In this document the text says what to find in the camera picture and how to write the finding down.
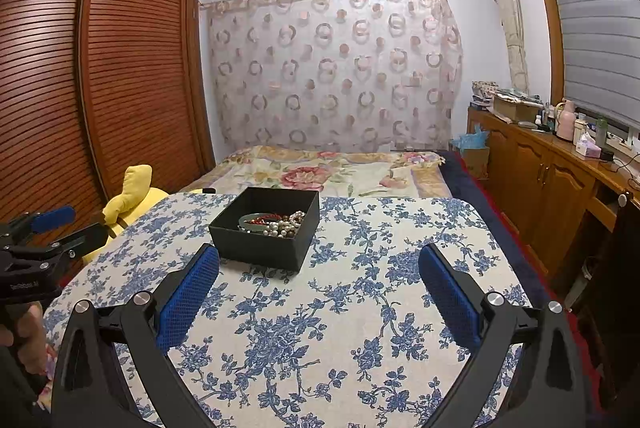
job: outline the wooden cabinet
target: wooden cabinet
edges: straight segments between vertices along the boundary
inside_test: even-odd
[[[551,278],[593,200],[596,176],[589,164],[583,168],[585,162],[571,154],[570,142],[470,109],[468,130],[476,123],[490,132],[486,188],[531,258]]]
[[[487,146],[489,161],[487,164],[488,180],[486,188],[494,197],[498,208],[504,209],[509,197],[510,141],[506,125],[501,123],[484,123],[483,130],[489,131]]]
[[[543,188],[541,179],[548,157],[548,150],[535,141],[520,135],[513,138],[508,155],[509,191],[503,199],[502,209],[525,244],[529,242],[538,215]]]
[[[0,221],[90,223],[127,166],[175,192],[212,168],[197,0],[0,0]]]
[[[595,178],[553,154],[542,175],[542,199],[530,247],[549,274],[554,274],[580,225]]]

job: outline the window blind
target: window blind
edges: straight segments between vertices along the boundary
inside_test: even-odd
[[[640,128],[640,0],[557,0],[564,96]]]

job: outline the sheer curtain with circle pattern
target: sheer curtain with circle pattern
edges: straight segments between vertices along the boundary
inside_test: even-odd
[[[209,7],[234,149],[445,148],[462,43],[447,0],[232,0]]]

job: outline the bed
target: bed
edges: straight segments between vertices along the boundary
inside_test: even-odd
[[[336,153],[250,147],[238,150],[183,191],[247,186],[318,190],[334,197],[451,197],[435,152]]]

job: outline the blue gripper pad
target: blue gripper pad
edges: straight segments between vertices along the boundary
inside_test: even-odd
[[[31,221],[31,231],[33,233],[45,233],[53,231],[61,226],[71,224],[76,220],[76,211],[72,206],[62,206],[57,210],[44,212],[36,215]]]
[[[160,312],[156,346],[166,354],[184,341],[187,331],[220,271],[220,256],[206,248]]]
[[[420,250],[418,271],[455,342],[474,353],[482,343],[481,317],[431,246]]]

